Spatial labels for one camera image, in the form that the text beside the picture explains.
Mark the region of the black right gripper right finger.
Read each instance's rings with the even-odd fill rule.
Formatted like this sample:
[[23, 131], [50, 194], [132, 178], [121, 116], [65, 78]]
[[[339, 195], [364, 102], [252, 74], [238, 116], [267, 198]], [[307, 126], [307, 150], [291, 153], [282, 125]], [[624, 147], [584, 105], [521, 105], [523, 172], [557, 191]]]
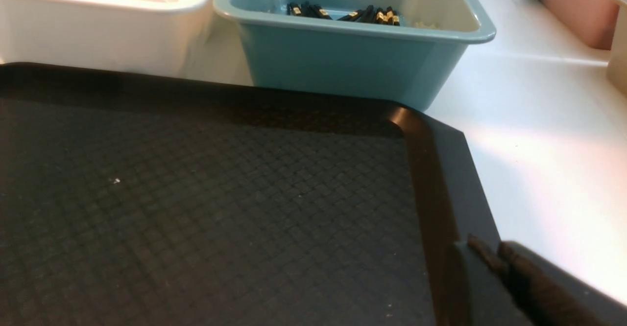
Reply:
[[500, 241], [493, 250], [477, 236], [468, 247], [499, 278], [536, 326], [624, 326], [626, 307], [557, 268], [527, 247]]

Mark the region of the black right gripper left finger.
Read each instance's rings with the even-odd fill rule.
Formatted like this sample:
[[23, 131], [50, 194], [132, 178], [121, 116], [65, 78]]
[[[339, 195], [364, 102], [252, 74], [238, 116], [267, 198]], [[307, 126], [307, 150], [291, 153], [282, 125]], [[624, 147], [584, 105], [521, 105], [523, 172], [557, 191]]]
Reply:
[[453, 324], [530, 326], [501, 281], [466, 244], [453, 244]]

